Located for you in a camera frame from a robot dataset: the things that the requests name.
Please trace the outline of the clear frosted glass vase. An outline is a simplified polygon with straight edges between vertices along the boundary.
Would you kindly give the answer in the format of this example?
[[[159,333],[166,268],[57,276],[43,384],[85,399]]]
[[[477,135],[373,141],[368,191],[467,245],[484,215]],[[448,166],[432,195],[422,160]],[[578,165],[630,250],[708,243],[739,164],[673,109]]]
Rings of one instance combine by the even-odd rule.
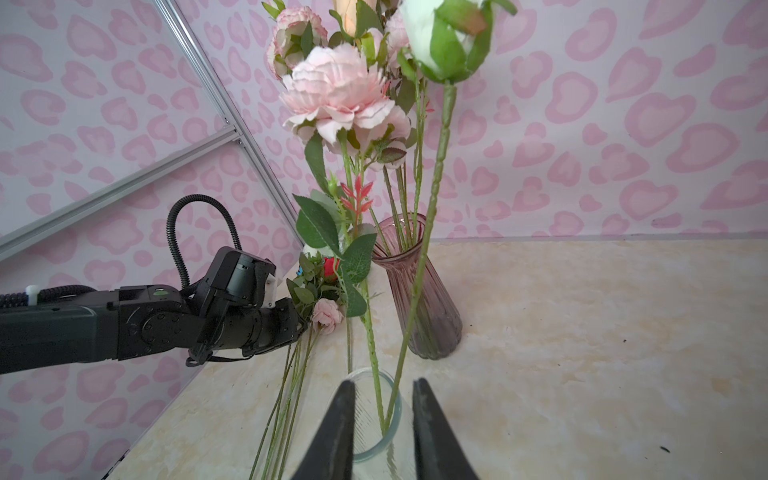
[[[375,378],[371,367],[352,372],[355,385],[353,479],[416,479],[412,411],[399,394],[389,427],[382,429],[394,385],[385,371],[378,374],[382,413],[378,411]]]

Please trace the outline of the pink ribbed glass vase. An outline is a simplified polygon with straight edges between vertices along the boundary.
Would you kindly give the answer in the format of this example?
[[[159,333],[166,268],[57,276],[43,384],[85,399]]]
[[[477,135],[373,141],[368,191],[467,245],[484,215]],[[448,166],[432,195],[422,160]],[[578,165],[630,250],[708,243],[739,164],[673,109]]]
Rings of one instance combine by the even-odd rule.
[[[408,324],[418,261],[424,240],[426,218],[416,215],[411,227],[415,242],[408,247],[398,236],[397,225],[401,222],[392,217],[380,223],[380,238],[373,250],[373,262],[382,267],[387,275],[395,308],[402,330]],[[439,360],[452,354],[462,337],[463,323],[453,300],[430,261],[425,264],[422,294],[418,302],[409,349],[415,355]]]

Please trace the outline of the red rose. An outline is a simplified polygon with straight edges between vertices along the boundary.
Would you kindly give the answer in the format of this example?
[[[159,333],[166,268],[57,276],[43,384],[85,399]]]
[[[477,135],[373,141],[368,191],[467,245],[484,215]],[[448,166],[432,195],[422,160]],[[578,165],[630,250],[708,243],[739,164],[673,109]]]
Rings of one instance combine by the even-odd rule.
[[[337,270],[340,260],[335,257],[327,257],[323,262],[323,274],[326,282],[334,283],[338,279]]]

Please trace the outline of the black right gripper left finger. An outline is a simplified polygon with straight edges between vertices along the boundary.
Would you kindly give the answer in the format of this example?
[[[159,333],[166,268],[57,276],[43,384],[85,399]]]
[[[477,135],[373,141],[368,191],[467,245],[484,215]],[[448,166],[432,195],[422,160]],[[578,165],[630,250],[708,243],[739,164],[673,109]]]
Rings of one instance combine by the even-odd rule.
[[[355,385],[343,381],[294,473],[293,480],[350,480],[353,473]]]

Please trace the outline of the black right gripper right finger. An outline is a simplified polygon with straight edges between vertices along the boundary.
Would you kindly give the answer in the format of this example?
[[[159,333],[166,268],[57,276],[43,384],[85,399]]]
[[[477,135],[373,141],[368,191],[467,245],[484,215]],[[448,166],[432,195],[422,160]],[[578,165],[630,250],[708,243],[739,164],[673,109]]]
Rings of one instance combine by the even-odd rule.
[[[429,382],[424,378],[413,382],[412,407],[416,477],[420,480],[478,480]]]

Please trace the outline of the pale pink carnation spray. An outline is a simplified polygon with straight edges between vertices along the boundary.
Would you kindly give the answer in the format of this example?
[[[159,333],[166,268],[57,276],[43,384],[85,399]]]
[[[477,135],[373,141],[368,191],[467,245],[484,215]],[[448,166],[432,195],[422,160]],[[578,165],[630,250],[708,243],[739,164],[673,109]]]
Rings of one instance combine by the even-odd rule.
[[[369,171],[399,166],[412,132],[405,107],[391,81],[394,53],[387,23],[395,1],[377,1],[373,10],[358,5],[355,36],[337,22],[330,32],[309,6],[283,1],[262,6],[274,22],[266,47],[266,65],[284,90],[280,99],[288,115],[284,127],[302,142],[304,158],[317,187],[296,196],[298,233],[310,253],[340,260],[338,295],[349,318],[358,318],[373,372],[378,372],[367,278],[380,230],[372,211]]]

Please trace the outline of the white artificial rose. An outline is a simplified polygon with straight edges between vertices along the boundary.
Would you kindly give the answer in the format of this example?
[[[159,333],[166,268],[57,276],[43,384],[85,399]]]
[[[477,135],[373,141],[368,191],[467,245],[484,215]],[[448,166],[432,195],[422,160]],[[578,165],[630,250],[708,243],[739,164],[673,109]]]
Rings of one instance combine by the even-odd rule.
[[[486,60],[492,44],[494,12],[504,10],[508,15],[515,16],[519,10],[514,2],[508,0],[404,1],[401,8],[412,59],[428,80],[443,86],[443,105],[423,240],[411,288],[408,321],[387,407],[386,425],[391,424],[394,416],[408,344],[415,330],[418,302],[423,293],[444,163],[450,147],[457,85],[472,77]]]

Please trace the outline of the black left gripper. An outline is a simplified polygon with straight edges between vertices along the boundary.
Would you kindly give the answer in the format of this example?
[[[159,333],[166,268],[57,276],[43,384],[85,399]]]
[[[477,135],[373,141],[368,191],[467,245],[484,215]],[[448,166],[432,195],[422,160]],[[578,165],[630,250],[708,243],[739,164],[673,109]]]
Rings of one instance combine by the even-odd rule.
[[[247,360],[298,342],[308,321],[289,297],[273,298],[276,266],[231,247],[216,253],[206,275],[185,289],[191,311],[204,320],[187,364],[227,362],[216,353],[239,349]]]

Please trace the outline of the peach artificial rose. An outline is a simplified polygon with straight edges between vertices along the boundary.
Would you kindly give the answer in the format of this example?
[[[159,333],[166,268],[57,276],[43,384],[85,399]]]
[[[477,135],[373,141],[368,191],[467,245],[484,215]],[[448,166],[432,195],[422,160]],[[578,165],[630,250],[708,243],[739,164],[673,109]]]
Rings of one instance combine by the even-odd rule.
[[[334,0],[334,10],[340,15],[343,30],[350,36],[355,36],[358,23],[358,5],[365,4],[373,10],[377,7],[376,0]]]

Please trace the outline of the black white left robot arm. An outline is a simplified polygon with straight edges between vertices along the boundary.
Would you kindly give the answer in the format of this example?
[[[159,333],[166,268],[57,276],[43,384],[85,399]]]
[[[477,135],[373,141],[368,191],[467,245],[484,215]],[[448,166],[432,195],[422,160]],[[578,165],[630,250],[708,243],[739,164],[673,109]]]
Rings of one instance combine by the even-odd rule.
[[[293,301],[272,301],[276,267],[222,247],[206,275],[181,290],[139,285],[96,291],[82,285],[44,289],[32,305],[1,298],[4,374],[74,363],[130,360],[184,349],[189,367],[242,359],[297,342],[309,323]]]

